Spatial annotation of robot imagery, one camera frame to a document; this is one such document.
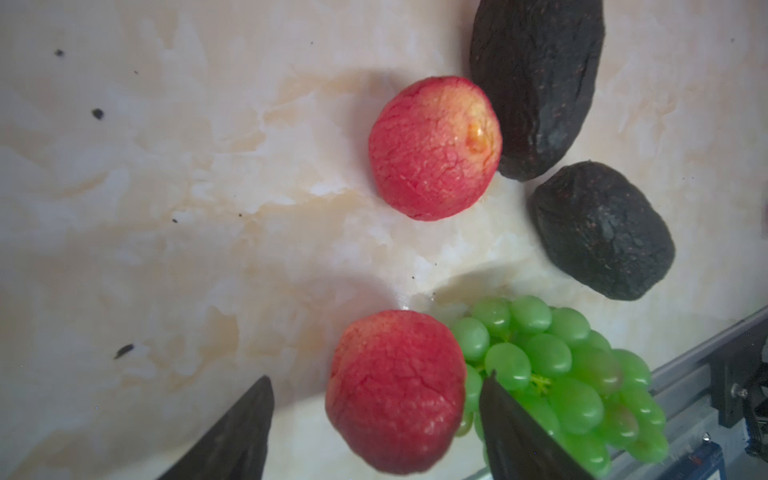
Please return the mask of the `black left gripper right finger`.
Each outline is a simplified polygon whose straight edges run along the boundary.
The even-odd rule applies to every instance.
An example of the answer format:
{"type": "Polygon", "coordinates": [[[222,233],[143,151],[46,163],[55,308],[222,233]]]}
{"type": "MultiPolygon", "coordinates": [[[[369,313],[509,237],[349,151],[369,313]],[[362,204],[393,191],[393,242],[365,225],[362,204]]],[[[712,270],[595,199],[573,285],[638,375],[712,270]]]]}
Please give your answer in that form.
{"type": "Polygon", "coordinates": [[[483,382],[479,413],[493,479],[593,479],[501,386],[494,373],[483,382]]]}

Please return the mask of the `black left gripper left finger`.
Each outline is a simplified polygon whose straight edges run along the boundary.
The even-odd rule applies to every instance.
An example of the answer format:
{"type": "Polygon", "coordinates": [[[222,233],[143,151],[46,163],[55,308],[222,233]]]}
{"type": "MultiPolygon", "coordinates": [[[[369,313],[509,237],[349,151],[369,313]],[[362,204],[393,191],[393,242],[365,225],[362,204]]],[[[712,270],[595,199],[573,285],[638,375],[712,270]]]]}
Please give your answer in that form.
{"type": "Polygon", "coordinates": [[[264,375],[159,480],[260,480],[274,407],[264,375]]]}

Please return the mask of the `green fake grape bunch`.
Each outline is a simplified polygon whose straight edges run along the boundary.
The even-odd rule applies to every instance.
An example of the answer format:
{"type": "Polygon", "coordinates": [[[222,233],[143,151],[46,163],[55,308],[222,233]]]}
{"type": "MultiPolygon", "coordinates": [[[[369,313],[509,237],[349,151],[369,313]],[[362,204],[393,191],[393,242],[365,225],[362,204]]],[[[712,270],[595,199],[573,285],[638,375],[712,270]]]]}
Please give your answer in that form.
{"type": "Polygon", "coordinates": [[[494,374],[596,478],[610,472],[610,450],[648,464],[668,456],[666,416],[650,393],[649,366],[634,352],[613,348],[579,311],[530,295],[492,297],[472,305],[450,329],[468,370],[459,436],[483,433],[481,383],[494,374]]]}

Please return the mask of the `red fake peach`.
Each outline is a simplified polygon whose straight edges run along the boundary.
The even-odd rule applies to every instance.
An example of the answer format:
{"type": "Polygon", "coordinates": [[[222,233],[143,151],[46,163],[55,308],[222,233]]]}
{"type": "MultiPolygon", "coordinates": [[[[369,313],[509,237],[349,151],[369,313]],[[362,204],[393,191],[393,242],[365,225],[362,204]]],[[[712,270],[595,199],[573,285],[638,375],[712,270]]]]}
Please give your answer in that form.
{"type": "Polygon", "coordinates": [[[467,367],[449,328],[430,315],[386,310],[343,332],[325,411],[372,468],[410,475],[432,468],[458,430],[467,367]]]}
{"type": "Polygon", "coordinates": [[[500,163],[500,124],[485,93],[457,76],[419,80],[371,128],[368,157],[381,198],[417,221],[474,205],[500,163]]]}

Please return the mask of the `dark fake avocado round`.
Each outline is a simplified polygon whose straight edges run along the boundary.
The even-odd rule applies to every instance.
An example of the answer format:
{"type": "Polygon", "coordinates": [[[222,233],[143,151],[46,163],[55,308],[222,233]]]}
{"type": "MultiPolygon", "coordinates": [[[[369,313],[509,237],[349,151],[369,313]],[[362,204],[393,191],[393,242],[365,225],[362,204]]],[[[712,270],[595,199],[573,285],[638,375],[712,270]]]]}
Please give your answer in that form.
{"type": "Polygon", "coordinates": [[[528,208],[551,262],[608,299],[642,298],[674,262],[664,219],[638,187],[603,163],[562,167],[533,190],[528,208]]]}

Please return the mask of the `dark fake avocado long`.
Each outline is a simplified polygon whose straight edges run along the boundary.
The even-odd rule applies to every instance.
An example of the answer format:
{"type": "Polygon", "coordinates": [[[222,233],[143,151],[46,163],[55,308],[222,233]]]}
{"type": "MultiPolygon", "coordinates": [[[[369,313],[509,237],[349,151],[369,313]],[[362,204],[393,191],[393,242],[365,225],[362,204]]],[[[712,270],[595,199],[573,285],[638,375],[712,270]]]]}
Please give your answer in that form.
{"type": "Polygon", "coordinates": [[[501,175],[532,180],[563,159],[591,108],[605,33],[601,0],[480,2],[470,77],[499,121],[501,175]]]}

